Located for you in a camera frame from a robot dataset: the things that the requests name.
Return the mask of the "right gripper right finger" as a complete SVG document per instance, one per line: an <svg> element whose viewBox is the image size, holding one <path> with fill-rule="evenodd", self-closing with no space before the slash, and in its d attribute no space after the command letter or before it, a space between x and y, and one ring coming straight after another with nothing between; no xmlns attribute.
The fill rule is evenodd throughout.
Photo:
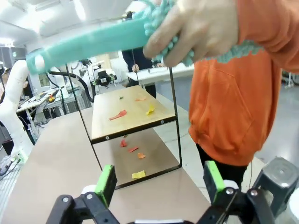
<svg viewBox="0 0 299 224"><path fill-rule="evenodd" d="M211 206L199 224L222 224L229 216L239 217L243 224L273 224L274 215L261 189L251 188L246 193L226 186L214 161L206 161L205 185Z"/></svg>

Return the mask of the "person's left hand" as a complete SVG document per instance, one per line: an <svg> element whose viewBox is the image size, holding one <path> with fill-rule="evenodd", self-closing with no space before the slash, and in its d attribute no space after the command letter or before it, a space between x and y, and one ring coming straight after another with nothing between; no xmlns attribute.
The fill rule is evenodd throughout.
<svg viewBox="0 0 299 224"><path fill-rule="evenodd" d="M178 65L189 53L193 61L226 53L238 43L239 26L235 0L178 0L143 48L154 58L171 39L178 42L164 59L168 67Z"/></svg>

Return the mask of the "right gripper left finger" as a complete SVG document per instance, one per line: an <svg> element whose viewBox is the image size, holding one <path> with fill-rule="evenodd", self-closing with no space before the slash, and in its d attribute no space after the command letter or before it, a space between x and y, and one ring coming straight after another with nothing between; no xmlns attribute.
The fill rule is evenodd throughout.
<svg viewBox="0 0 299 224"><path fill-rule="evenodd" d="M77 198L71 195L57 197L46 223L81 224L84 220L91 219L96 224L118 224L119 221L109 210L116 184L115 167L106 165L95 190Z"/></svg>

